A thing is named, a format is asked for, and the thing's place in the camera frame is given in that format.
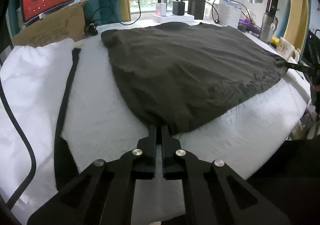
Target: black charger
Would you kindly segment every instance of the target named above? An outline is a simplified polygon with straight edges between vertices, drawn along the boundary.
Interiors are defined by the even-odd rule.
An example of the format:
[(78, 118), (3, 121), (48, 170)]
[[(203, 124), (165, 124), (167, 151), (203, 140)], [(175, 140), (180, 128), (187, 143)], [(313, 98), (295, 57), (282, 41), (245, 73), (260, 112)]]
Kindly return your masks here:
[(185, 8), (186, 3), (180, 0), (173, 1), (172, 5), (172, 14), (174, 15), (184, 15), (184, 8)]

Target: cardboard box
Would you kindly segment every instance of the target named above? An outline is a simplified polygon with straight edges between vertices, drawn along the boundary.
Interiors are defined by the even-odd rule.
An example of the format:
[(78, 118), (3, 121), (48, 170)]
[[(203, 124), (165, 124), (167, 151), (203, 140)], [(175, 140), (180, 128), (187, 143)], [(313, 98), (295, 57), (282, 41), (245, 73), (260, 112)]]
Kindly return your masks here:
[(74, 41), (85, 38), (83, 4), (72, 4), (48, 14), (13, 36), (13, 44), (36, 48), (66, 38)]

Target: wall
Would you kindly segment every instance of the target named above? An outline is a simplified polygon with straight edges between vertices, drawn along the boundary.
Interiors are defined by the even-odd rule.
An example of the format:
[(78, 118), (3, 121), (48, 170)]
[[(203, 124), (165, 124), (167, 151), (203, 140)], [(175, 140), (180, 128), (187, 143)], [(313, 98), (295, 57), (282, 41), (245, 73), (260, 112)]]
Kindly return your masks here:
[(316, 29), (320, 29), (320, 11), (318, 11), (319, 2), (318, 0), (311, 0), (311, 15), (309, 30), (315, 33)]

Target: purple object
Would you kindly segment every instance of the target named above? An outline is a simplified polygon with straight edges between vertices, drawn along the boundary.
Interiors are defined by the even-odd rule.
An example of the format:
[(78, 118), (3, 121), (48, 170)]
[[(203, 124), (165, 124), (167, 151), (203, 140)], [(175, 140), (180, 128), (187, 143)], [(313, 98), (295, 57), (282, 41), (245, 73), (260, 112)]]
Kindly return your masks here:
[(247, 31), (252, 31), (253, 33), (260, 34), (260, 29), (253, 25), (250, 19), (240, 19), (239, 23), (247, 27)]

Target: white bed sheet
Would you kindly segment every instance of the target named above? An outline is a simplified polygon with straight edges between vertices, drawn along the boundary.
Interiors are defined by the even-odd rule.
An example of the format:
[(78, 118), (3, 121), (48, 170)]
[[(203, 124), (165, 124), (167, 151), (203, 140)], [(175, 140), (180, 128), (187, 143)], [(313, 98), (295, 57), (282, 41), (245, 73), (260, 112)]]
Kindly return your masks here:
[[(54, 134), (75, 42), (45, 47), (15, 46), (0, 75), (8, 104), (36, 157), (35, 176), (12, 213), (26, 224), (29, 216), (57, 193)], [(0, 193), (7, 202), (31, 168), (30, 155), (0, 101)]]
[[(119, 93), (100, 33), (108, 29), (156, 24), (146, 20), (131, 26), (104, 25), (98, 27), (97, 36), (77, 43), (83, 46), (62, 137), (68, 141), (80, 171), (95, 159), (118, 159), (124, 152), (134, 149), (140, 138), (148, 135), (147, 128), (132, 114)], [(255, 37), (249, 34), (248, 37), (274, 52)], [(284, 142), (303, 115), (309, 100), (309, 83), (296, 71), (289, 70), (266, 92), (176, 138), (183, 149), (200, 159), (223, 159), (246, 179)], [(161, 163), (157, 164), (156, 179), (136, 183), (132, 224), (149, 224), (184, 212), (181, 182), (163, 180)]]

